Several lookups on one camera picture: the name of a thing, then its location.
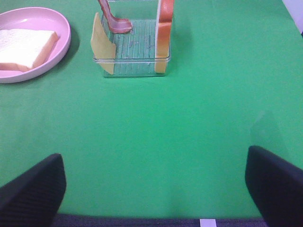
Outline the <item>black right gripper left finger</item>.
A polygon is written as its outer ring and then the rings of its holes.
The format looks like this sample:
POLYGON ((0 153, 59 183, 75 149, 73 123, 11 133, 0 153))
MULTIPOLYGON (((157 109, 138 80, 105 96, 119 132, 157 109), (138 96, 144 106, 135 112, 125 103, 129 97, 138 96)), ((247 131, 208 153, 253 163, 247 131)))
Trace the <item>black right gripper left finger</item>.
POLYGON ((0 188, 0 225, 49 227, 65 191, 62 156, 51 154, 0 188))

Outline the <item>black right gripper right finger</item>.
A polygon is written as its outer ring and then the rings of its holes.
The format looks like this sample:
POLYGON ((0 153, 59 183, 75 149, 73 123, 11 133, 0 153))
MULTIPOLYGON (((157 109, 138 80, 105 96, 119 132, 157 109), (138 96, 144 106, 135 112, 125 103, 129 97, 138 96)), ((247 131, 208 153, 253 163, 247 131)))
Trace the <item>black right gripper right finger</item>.
POLYGON ((245 183, 269 227, 303 225, 302 169, 260 146, 250 146, 245 183))

